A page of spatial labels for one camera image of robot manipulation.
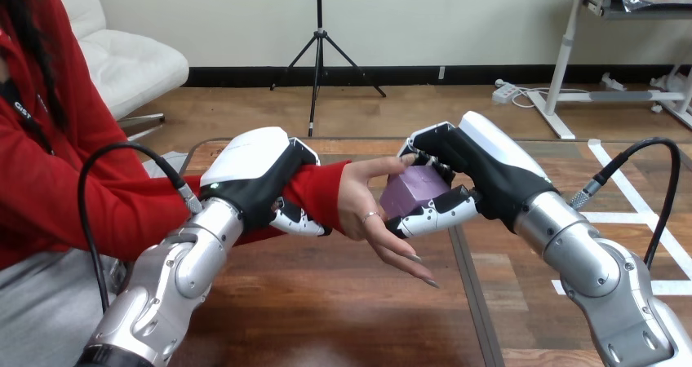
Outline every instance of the gray pants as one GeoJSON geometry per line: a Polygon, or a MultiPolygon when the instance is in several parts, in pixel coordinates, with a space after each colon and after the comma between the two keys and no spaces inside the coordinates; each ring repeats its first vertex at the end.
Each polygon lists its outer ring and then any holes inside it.
{"type": "Polygon", "coordinates": [[[3,269],[0,367],[72,367],[102,316],[86,251],[43,252],[3,269]]]}

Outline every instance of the woman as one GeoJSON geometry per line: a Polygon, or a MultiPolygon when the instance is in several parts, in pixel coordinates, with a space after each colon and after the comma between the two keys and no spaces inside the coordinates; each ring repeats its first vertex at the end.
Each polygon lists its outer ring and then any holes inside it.
{"type": "MultiPolygon", "coordinates": [[[[0,0],[0,365],[72,365],[101,317],[77,209],[82,163],[123,141],[91,83],[60,0],[0,0]],[[13,108],[19,101],[39,129],[13,108]]],[[[369,178],[412,159],[306,166],[284,195],[319,223],[367,239],[388,264],[435,285],[415,251],[384,227],[369,178]]],[[[187,178],[199,188],[199,178],[187,178]]],[[[187,217],[167,179],[150,179],[132,151],[92,168],[87,206],[101,254],[134,261],[187,217]]],[[[238,244],[279,235],[264,229],[238,244]]]]}

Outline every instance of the lanyard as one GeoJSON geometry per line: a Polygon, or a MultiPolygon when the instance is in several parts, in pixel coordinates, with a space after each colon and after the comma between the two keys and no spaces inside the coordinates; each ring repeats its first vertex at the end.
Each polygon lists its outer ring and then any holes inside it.
{"type": "Polygon", "coordinates": [[[7,101],[20,116],[24,128],[34,133],[38,137],[38,140],[41,142],[44,149],[46,149],[46,152],[51,155],[55,155],[53,147],[51,147],[51,143],[48,142],[48,138],[43,133],[41,126],[38,125],[36,119],[33,118],[31,113],[29,113],[29,110],[22,105],[19,89],[17,89],[17,86],[12,79],[8,80],[7,82],[0,83],[0,96],[4,98],[5,101],[7,101]]]}

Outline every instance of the robotic arm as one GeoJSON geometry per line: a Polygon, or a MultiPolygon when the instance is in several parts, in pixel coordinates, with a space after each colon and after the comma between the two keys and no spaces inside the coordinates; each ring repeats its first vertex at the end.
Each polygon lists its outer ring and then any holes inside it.
{"type": "Polygon", "coordinates": [[[317,154],[270,127],[236,137],[202,176],[201,208],[136,261],[77,366],[163,367],[182,343],[228,252],[246,232],[272,225],[291,234],[330,233],[281,198],[292,175],[317,154]]]}
{"type": "Polygon", "coordinates": [[[646,265],[601,234],[567,205],[541,167],[513,140],[477,113],[415,132],[399,155],[418,154],[447,183],[455,172],[464,186],[387,222],[401,238],[452,227],[477,214],[499,219],[561,275],[579,306],[604,364],[689,365],[692,342],[675,313],[653,296],[646,265]]]}

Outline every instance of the robot finger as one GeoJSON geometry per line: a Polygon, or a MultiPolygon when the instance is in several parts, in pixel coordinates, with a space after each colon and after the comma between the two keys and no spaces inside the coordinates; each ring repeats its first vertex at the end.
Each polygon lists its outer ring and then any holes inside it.
{"type": "Polygon", "coordinates": [[[401,239],[451,228],[476,216],[476,203],[479,200],[477,193],[469,192],[463,185],[459,185],[406,216],[389,219],[385,226],[401,239]]]}
{"type": "Polygon", "coordinates": [[[432,161],[448,166],[454,172],[462,172],[467,168],[467,162],[458,154],[455,146],[450,144],[450,133],[456,128],[449,122],[441,122],[414,132],[399,151],[399,156],[407,153],[418,154],[419,160],[415,165],[427,164],[432,161]]]}
{"type": "Polygon", "coordinates": [[[283,232],[306,237],[323,237],[331,234],[331,228],[315,222],[296,204],[279,197],[272,207],[276,217],[270,226],[283,232]]]}

